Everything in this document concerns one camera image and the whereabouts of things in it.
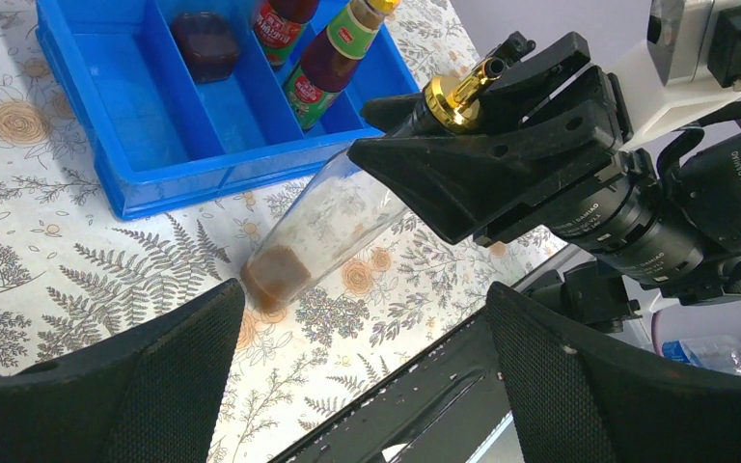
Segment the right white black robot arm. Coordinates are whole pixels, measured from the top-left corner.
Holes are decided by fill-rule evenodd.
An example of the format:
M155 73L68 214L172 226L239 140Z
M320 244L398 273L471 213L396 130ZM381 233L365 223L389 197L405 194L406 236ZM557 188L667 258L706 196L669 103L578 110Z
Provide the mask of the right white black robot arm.
M660 155L627 144L618 78L568 33L536 51L511 34L458 83L369 100L381 136L349 158L442 240L482 247L542 226L590 255L526 295L604 333L639 304L633 280L684 306L741 301L741 101L692 118Z

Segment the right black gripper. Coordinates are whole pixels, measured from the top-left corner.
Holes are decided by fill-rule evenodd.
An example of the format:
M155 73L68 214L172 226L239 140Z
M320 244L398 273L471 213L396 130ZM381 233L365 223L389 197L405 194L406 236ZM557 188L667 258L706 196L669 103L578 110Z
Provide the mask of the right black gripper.
M616 78L589 68L516 128L588 100L618 99ZM683 127L656 158L642 149L611 158L618 177L546 227L607 268L683 305L741 298L741 101Z

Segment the clear gold-cap bottle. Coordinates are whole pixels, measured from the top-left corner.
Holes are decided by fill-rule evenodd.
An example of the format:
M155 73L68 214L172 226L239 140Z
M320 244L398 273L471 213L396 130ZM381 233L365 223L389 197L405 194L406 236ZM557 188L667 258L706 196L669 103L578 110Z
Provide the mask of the clear gold-cap bottle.
M178 14L170 24L178 51L195 83L228 79L240 56L233 30L221 14Z
M480 96L507 67L504 59L488 57L462 78L432 77L384 140L475 129ZM277 312L355 256L404 211L394 193L342 150L315 174L247 259L242 283L258 310Z

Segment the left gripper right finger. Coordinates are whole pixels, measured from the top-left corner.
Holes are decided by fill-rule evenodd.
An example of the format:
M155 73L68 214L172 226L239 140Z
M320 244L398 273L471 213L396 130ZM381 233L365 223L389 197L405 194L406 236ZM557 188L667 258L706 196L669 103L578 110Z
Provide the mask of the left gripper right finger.
M601 334L500 283L485 317L527 462L741 462L741 376Z

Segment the yellow-cap sauce bottle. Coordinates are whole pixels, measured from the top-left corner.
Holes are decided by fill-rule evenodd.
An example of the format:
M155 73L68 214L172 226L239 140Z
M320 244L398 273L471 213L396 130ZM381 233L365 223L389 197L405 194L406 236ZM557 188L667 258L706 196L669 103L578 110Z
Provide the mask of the yellow-cap sauce bottle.
M352 80L399 0L351 0L306 46L283 83L302 131L312 129Z
M279 70L288 60L319 3L319 0L261 2L253 21L253 32L273 70Z

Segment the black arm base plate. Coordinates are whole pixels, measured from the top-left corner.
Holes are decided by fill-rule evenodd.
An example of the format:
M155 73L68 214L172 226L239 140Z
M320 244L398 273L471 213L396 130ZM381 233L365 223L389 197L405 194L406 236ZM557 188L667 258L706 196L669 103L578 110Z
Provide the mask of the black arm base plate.
M277 462L468 462L510 422L484 312L275 456Z

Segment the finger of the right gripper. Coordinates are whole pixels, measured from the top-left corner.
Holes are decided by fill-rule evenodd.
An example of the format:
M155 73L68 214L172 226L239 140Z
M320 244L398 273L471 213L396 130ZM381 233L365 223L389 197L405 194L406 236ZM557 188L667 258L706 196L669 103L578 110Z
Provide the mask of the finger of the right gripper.
M375 128L516 128L590 60L578 33L535 52L514 32L467 74L437 74L414 94L374 98L361 117Z
M588 99L501 135L366 139L348 156L445 242L485 243L549 224L618 177L625 140L625 109Z

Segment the blue plastic divided bin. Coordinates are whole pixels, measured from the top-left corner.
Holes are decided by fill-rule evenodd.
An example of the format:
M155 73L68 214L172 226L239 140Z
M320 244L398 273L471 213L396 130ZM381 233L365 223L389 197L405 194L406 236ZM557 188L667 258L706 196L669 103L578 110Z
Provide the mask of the blue plastic divided bin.
M315 174L376 130L360 115L374 98L418 90L387 30L343 93L303 131L252 30L255 1L40 1L37 38L95 154L114 214L134 220ZM196 83L171 24L214 12L241 54L232 74Z

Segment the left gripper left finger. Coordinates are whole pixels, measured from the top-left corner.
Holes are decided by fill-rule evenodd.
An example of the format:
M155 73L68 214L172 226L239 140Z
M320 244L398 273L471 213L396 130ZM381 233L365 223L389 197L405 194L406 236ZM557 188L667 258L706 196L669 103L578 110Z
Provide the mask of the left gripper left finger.
M0 375L0 462L203 462L245 299L236 280L91 346Z

